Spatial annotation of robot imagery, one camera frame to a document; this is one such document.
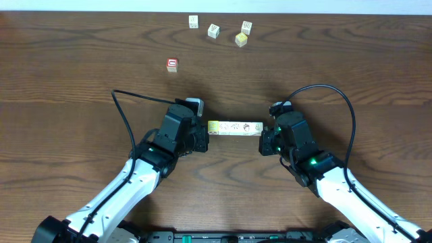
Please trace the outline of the plain white wooden block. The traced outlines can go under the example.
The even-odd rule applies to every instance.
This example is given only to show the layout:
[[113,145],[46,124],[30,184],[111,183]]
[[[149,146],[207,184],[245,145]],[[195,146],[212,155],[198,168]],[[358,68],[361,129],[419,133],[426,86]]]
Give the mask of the plain white wooden block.
[[228,121],[219,121],[218,134],[219,135],[230,134],[230,123]]

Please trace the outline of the yellow block with ball picture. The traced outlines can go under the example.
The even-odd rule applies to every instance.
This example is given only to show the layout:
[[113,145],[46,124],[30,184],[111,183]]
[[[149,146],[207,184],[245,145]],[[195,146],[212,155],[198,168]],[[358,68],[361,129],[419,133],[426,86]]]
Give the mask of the yellow block with ball picture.
[[218,135],[219,121],[208,121],[208,132],[210,135]]

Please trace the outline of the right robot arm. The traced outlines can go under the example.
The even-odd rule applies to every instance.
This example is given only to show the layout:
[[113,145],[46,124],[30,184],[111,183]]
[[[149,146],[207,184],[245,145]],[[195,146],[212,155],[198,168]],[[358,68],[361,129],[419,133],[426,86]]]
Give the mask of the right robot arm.
[[369,242],[430,242],[431,232],[404,219],[370,193],[333,153],[321,150],[303,114],[289,105],[269,108],[275,120],[262,131],[259,152],[279,162],[305,188],[341,212]]

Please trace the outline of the yellow letter G block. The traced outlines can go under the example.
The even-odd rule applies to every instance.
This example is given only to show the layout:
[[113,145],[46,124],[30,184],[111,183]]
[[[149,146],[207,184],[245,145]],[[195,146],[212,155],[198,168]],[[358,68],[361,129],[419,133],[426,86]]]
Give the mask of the yellow letter G block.
[[253,127],[252,134],[254,136],[260,136],[261,132],[263,131],[263,123],[262,122],[254,122],[252,127]]

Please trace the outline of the yellow letter K block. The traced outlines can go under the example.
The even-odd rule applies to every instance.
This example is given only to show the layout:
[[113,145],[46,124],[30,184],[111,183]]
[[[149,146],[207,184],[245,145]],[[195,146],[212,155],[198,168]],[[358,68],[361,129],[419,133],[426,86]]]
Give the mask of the yellow letter K block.
[[240,126],[240,131],[243,136],[252,136],[254,132],[252,124],[249,122],[243,122]]

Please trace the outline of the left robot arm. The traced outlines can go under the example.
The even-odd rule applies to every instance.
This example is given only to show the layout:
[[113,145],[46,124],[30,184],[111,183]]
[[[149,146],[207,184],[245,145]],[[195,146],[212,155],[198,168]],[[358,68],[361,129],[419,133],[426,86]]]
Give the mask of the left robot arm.
[[204,103],[198,98],[176,100],[159,129],[148,132],[130,153],[122,171],[87,205],[60,221],[48,216],[36,228],[33,242],[107,242],[125,216],[175,169],[178,159],[205,153],[207,126]]

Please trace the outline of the green edged wooden block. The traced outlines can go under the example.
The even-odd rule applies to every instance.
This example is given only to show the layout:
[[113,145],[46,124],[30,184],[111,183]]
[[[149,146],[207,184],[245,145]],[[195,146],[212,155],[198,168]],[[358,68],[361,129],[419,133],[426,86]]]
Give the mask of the green edged wooden block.
[[241,122],[231,122],[229,127],[229,134],[233,136],[242,135],[242,123]]

